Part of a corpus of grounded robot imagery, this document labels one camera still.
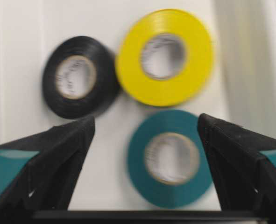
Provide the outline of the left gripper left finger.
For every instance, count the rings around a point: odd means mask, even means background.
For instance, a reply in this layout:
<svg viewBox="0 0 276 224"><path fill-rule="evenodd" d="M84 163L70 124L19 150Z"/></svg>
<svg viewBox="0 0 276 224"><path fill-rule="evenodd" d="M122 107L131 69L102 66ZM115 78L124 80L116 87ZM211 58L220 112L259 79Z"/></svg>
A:
<svg viewBox="0 0 276 224"><path fill-rule="evenodd" d="M88 115L0 145L0 224L66 211L95 133Z"/></svg>

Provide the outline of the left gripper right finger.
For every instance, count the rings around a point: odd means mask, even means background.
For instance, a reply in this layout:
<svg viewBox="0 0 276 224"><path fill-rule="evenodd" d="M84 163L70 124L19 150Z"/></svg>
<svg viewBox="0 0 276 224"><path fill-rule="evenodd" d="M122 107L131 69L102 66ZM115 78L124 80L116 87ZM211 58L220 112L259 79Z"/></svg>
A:
<svg viewBox="0 0 276 224"><path fill-rule="evenodd" d="M198 133L222 212L276 224L276 139L202 113Z"/></svg>

